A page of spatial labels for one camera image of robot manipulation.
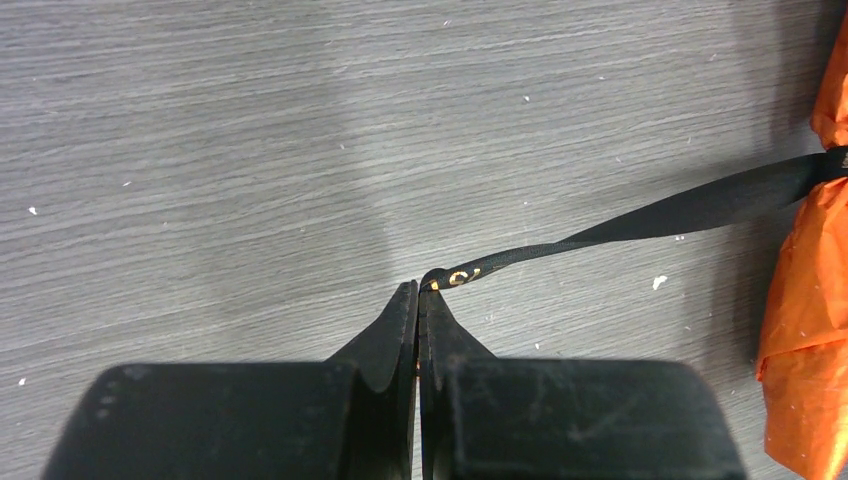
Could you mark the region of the black ribbon gold lettering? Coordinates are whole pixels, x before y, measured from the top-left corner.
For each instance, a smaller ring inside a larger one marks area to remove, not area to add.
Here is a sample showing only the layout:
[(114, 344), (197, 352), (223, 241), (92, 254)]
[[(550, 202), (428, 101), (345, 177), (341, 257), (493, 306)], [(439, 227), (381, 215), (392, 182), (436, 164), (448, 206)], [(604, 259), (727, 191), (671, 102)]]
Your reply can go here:
[(423, 291), (479, 280), (509, 265), (591, 246), (681, 235), (741, 223), (787, 207), (815, 186), (847, 176), (847, 148), (831, 147), (736, 173), (666, 197), (560, 241), (503, 250), (422, 279)]

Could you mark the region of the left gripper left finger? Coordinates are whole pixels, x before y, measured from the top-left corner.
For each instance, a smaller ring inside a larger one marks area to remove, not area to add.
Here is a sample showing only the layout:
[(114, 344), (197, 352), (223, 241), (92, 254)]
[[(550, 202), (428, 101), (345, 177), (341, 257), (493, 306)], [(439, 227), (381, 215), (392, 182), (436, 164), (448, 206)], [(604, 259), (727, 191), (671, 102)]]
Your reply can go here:
[(134, 363), (103, 371), (46, 479), (407, 479), (418, 286), (323, 361)]

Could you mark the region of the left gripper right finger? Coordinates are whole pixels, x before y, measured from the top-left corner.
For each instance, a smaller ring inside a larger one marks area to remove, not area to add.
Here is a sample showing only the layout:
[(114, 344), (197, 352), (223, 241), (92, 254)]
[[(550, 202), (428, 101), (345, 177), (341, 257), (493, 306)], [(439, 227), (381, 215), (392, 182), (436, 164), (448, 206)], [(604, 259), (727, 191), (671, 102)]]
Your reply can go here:
[(743, 479), (717, 399), (690, 366), (499, 358), (443, 297), (418, 298), (427, 479)]

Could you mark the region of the orange flower bouquet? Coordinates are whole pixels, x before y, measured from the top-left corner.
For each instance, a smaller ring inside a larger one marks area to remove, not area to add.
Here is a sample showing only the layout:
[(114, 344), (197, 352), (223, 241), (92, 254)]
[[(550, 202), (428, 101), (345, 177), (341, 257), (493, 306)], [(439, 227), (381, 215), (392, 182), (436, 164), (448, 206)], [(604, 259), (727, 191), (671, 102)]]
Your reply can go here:
[(835, 40), (810, 125), (824, 149), (781, 247), (756, 377), (764, 450), (804, 479), (847, 462), (847, 29)]

